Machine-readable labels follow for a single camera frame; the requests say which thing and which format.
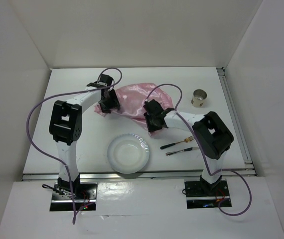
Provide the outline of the pink satin rose cloth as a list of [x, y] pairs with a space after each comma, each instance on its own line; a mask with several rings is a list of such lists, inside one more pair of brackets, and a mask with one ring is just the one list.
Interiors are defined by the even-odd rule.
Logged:
[[154, 83], [136, 83], [116, 89], [115, 93], [120, 103], [120, 109], [112, 109], [111, 112], [123, 118], [131, 119], [144, 130], [147, 130], [144, 117], [145, 109], [143, 108], [146, 100], [156, 100], [163, 109], [173, 107], [169, 94], [160, 88], [152, 91], [155, 87], [156, 84]]

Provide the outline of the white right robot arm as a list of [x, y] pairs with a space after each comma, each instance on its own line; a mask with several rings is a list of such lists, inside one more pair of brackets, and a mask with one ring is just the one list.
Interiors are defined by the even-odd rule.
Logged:
[[200, 176], [200, 190], [212, 195], [220, 184], [224, 154], [230, 149], [234, 137], [217, 113], [205, 115], [163, 109], [156, 100], [145, 102], [144, 118], [149, 132], [163, 128], [176, 128], [191, 132], [203, 156], [205, 168]]

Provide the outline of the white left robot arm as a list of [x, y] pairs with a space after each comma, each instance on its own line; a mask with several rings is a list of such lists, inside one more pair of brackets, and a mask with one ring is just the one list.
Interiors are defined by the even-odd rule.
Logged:
[[101, 74], [97, 81], [87, 85], [85, 92], [67, 101], [57, 100], [53, 105], [49, 133], [56, 142], [58, 158], [66, 164], [60, 167], [58, 187], [70, 199], [81, 193], [76, 144], [82, 133], [82, 113], [94, 104], [98, 104], [105, 114], [119, 110], [118, 97], [115, 90], [110, 89], [114, 82], [111, 76]]

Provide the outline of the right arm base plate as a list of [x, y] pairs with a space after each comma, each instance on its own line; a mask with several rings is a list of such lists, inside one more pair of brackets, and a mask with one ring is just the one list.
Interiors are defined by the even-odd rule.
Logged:
[[228, 184], [222, 180], [217, 187], [210, 192], [204, 192], [199, 181], [184, 182], [182, 194], [186, 196], [187, 209], [208, 209], [220, 207], [232, 207]]

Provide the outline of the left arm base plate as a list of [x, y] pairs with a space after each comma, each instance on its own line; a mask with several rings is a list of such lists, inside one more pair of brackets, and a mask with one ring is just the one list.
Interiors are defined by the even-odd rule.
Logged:
[[[52, 191], [51, 212], [73, 211], [71, 192], [60, 189], [57, 184], [54, 184], [54, 186], [42, 184], [42, 188]], [[80, 210], [80, 208], [82, 208], [82, 211], [96, 210], [97, 189], [97, 183], [80, 185], [80, 189], [74, 194], [76, 211]]]

